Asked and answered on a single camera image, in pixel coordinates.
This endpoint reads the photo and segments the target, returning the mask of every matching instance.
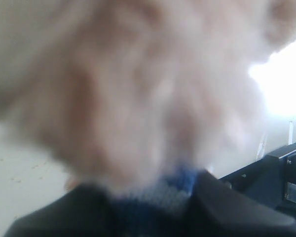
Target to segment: blue knitted fabric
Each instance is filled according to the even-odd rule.
[[[196,172],[180,169],[154,186],[112,201],[126,237],[182,236],[181,217],[191,196]]]

